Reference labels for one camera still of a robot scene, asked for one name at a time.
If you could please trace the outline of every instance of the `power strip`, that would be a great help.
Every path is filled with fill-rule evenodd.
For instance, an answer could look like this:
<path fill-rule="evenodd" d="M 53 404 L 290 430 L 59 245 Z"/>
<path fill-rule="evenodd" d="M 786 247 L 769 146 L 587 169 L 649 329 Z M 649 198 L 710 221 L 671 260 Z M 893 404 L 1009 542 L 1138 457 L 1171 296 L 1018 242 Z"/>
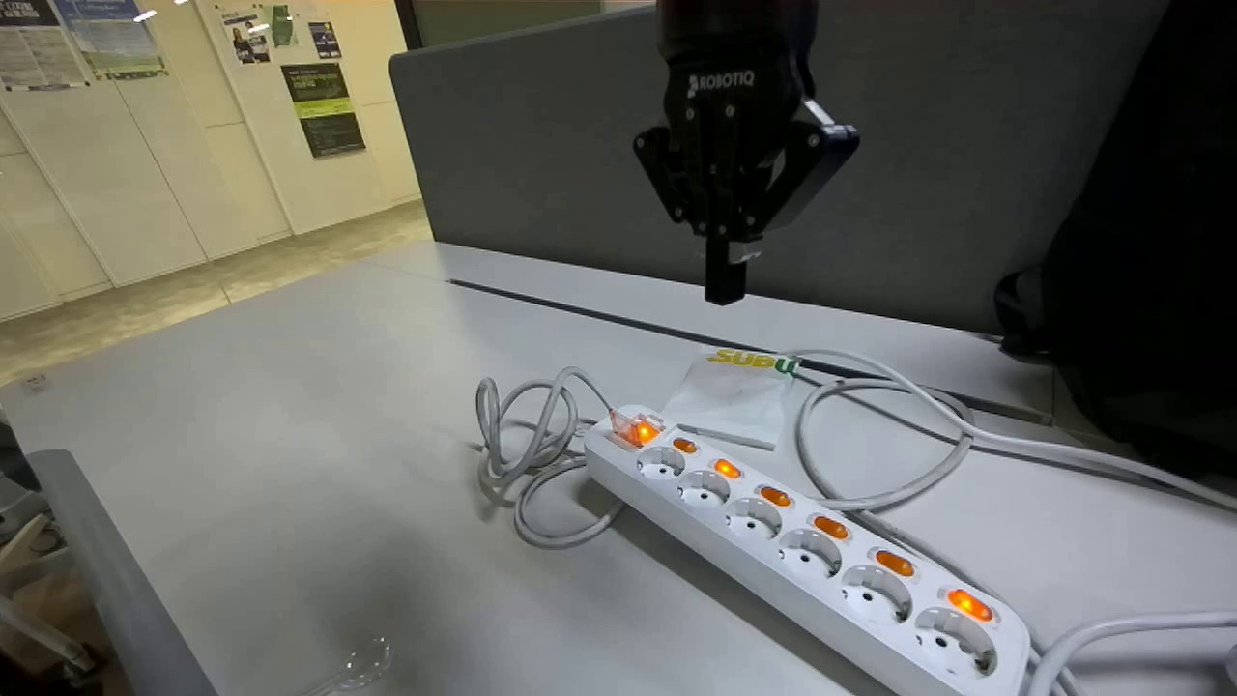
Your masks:
<path fill-rule="evenodd" d="M 1013 608 L 755 465 L 625 407 L 583 435 L 587 472 L 893 691 L 1022 691 Z"/>

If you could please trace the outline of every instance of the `gray table surface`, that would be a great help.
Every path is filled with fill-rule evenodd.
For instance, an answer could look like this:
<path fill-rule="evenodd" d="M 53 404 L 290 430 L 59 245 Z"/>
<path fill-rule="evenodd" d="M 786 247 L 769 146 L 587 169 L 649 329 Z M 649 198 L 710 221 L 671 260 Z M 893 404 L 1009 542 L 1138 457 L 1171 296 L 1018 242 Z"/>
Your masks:
<path fill-rule="evenodd" d="M 574 363 L 616 404 L 659 407 L 698 342 L 629 320 L 769 347 L 841 345 L 1038 421 L 1063 416 L 1049 370 L 983 337 L 761 300 L 708 309 L 694 285 L 446 245 L 132 342 L 50 370 L 42 390 L 0 390 L 0 407 L 26 448 L 78 457 L 81 490 L 218 691 L 332 691 L 373 640 L 391 675 L 368 691 L 868 691 L 634 516 L 583 550 L 541 552 L 505 516 L 478 510 L 470 386 Z M 939 454 L 857 410 L 823 410 L 815 439 L 841 490 Z M 580 503 L 560 488 L 538 516 L 574 524 Z M 1237 605 L 1233 519 L 1156 490 L 973 457 L 888 519 L 957 557 L 1045 640 Z M 1233 635 L 1134 640 L 1089 650 L 1077 675 L 1095 691 L 1216 691 L 1216 669 L 1198 662 L 1229 648 Z"/>

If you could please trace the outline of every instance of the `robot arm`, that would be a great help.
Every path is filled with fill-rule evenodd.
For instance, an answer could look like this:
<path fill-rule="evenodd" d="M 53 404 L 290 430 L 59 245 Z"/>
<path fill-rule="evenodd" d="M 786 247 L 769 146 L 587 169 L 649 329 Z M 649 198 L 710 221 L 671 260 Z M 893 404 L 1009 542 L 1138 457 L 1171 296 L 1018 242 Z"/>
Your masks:
<path fill-rule="evenodd" d="M 810 97 L 815 0 L 656 0 L 663 126 L 634 153 L 678 226 L 708 245 L 703 300 L 737 301 L 764 227 L 792 221 L 857 133 Z"/>

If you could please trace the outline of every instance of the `power outlet socket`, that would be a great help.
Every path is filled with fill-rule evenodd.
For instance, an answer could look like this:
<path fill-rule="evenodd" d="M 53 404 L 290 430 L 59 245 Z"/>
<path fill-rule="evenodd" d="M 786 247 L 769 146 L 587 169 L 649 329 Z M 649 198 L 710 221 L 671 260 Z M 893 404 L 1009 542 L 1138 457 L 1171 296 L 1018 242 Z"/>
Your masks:
<path fill-rule="evenodd" d="M 587 472 L 893 691 L 1022 691 L 1032 640 L 1002 599 L 645 407 L 583 435 Z"/>

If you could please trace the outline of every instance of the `gray partition wall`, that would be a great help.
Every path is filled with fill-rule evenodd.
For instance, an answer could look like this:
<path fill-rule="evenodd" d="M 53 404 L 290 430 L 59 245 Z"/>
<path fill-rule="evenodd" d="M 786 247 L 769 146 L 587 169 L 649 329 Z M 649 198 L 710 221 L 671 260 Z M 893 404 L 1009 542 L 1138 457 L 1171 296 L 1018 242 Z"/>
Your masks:
<path fill-rule="evenodd" d="M 1165 4 L 823 0 L 821 100 L 864 145 L 750 285 L 995 329 L 995 282 L 1050 245 Z M 698 280 L 629 153 L 663 88 L 653 12 L 400 53 L 391 78 L 437 242 Z"/>

